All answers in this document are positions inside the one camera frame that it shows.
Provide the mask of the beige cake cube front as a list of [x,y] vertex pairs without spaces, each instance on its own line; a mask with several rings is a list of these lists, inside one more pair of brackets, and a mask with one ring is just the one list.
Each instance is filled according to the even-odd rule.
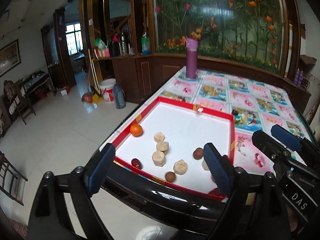
[[205,160],[202,161],[202,167],[205,171],[209,171],[209,167],[208,167],[207,163],[205,162]]

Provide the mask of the red jujube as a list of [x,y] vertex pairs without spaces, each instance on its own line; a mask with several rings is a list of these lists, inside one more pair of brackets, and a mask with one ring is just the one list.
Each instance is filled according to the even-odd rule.
[[216,187],[215,189],[211,190],[209,192],[209,194],[212,195],[212,196],[217,196],[217,197],[223,196],[223,194],[220,192],[218,187]]
[[142,169],[142,164],[141,164],[141,162],[140,162],[137,158],[133,158],[133,159],[131,160],[131,165],[132,165],[133,167],[139,169],[139,170]]

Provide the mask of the grey thermos jug floor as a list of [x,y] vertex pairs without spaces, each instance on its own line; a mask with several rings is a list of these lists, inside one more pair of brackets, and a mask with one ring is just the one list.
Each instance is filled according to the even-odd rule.
[[115,84],[113,87],[113,97],[117,109],[125,108],[125,94],[118,84]]

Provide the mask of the purple spray bottles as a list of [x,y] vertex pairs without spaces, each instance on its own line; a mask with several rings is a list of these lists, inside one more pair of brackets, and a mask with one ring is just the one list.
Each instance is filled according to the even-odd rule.
[[302,81],[303,81],[303,71],[300,69],[297,69],[296,74],[295,74],[295,78],[294,78],[294,84],[297,85],[298,87],[301,86]]

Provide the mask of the white plastic bucket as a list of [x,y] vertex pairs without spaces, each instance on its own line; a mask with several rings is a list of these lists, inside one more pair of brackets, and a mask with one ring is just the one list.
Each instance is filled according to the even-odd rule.
[[101,81],[100,90],[105,102],[114,101],[113,87],[115,84],[116,84],[116,80],[113,78]]

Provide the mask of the brown longan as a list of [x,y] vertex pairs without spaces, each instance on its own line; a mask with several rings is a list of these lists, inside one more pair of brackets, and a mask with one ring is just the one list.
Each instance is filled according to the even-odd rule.
[[200,160],[203,158],[203,148],[198,147],[194,152],[193,152],[193,158],[196,160]]
[[167,172],[165,174],[166,181],[173,183],[176,180],[176,174],[174,172]]

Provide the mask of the broom and dustpan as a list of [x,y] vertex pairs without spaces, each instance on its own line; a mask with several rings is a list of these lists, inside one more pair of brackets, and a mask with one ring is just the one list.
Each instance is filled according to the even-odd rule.
[[99,86],[97,73],[95,70],[94,61],[91,57],[90,50],[88,50],[88,58],[89,58],[89,71],[88,71],[88,77],[87,77],[87,92],[85,92],[82,95],[81,101],[97,105],[98,103],[103,101],[103,96]]

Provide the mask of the beige cake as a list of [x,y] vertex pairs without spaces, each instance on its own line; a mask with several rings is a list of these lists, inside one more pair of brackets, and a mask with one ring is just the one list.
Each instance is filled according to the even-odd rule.
[[163,142],[165,139],[165,135],[162,132],[158,132],[154,135],[154,141],[157,143]]

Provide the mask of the red white tray box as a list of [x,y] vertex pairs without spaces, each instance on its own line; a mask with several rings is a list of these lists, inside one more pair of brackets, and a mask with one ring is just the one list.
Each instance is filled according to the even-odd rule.
[[[141,136],[130,133],[132,124],[142,126]],[[158,132],[162,132],[169,143],[162,167],[152,160],[157,145],[153,137]],[[202,160],[193,158],[193,152],[211,142],[221,155],[233,160],[235,133],[230,114],[159,96],[133,113],[107,142],[116,148],[115,162],[143,178],[189,195],[218,202],[224,200],[224,196],[209,194],[217,185],[211,173],[203,169]],[[133,158],[141,162],[141,170],[131,165]],[[173,183],[166,181],[165,174],[174,172],[174,164],[181,159],[188,164],[186,173],[176,174]]]

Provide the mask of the green water bottle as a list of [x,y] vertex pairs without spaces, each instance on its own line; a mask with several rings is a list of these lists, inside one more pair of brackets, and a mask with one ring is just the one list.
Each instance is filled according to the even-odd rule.
[[151,53],[150,51],[150,41],[148,38],[148,35],[146,32],[143,33],[142,38],[141,38],[141,43],[142,43],[142,54],[143,55],[149,55]]

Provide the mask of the wooden cabinet counter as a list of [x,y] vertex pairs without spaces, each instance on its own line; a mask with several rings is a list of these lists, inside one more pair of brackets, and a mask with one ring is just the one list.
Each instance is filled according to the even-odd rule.
[[[99,78],[113,76],[124,90],[126,100],[140,103],[155,93],[186,63],[185,55],[152,54],[138,56],[119,56],[105,59],[95,59]],[[286,77],[268,72],[257,67],[230,60],[222,60],[199,56],[198,67],[235,76],[261,81],[286,90],[291,102],[303,112],[306,109],[311,93],[293,84]]]

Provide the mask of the orange tangerine back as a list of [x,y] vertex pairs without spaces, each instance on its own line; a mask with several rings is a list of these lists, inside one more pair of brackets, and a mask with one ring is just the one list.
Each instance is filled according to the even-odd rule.
[[134,137],[139,137],[139,136],[141,136],[143,134],[143,128],[139,124],[132,124],[130,126],[130,133]]

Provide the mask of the wooden chair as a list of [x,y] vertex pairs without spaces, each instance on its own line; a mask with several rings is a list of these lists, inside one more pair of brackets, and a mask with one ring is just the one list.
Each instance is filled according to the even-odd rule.
[[28,179],[1,152],[1,192],[11,200],[24,206],[22,198],[18,197],[22,181],[28,182]]

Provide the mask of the beige cake cube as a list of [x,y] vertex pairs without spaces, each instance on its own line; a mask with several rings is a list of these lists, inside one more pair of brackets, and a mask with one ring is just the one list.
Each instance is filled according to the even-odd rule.
[[165,165],[165,154],[162,151],[156,151],[152,154],[152,160],[156,166],[162,167]]
[[207,163],[205,162],[205,160],[202,161],[202,167],[205,171],[209,171],[209,167],[208,167]]
[[167,151],[169,149],[169,143],[167,141],[159,142],[156,145],[156,149],[162,152]]
[[183,160],[177,161],[173,166],[173,171],[175,174],[184,175],[188,169],[188,164]]

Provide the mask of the flower aquarium glass panel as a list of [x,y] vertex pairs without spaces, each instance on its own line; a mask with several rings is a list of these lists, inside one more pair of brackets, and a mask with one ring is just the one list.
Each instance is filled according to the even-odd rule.
[[158,53],[184,54],[188,38],[198,54],[279,74],[283,0],[153,0]]

